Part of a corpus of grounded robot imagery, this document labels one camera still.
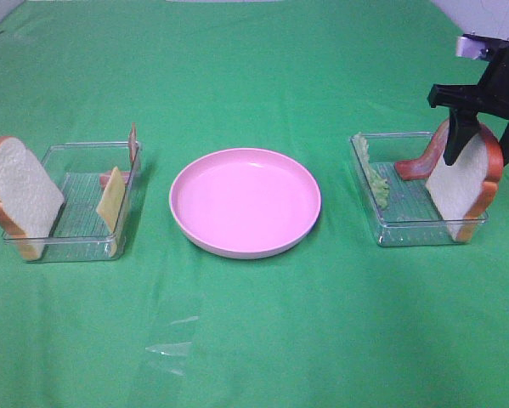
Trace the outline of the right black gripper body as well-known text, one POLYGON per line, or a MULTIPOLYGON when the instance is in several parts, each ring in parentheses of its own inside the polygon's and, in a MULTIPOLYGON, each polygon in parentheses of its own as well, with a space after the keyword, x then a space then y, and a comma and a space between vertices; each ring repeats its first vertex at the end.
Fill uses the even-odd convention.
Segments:
POLYGON ((478 83, 435 84, 427 101, 432 108, 444 106, 509 120, 509 45, 495 53, 478 83))

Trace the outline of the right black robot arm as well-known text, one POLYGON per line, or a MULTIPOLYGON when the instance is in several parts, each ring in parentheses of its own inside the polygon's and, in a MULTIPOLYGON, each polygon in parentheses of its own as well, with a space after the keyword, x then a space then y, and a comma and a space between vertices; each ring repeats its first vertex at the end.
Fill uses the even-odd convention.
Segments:
POLYGON ((508 120, 499 146, 509 163, 509 1, 437 1, 463 34, 458 56, 488 63, 473 85, 433 85, 427 100, 432 108, 450 109, 450 130, 444 161, 452 165, 471 137, 480 130, 478 113, 508 120))

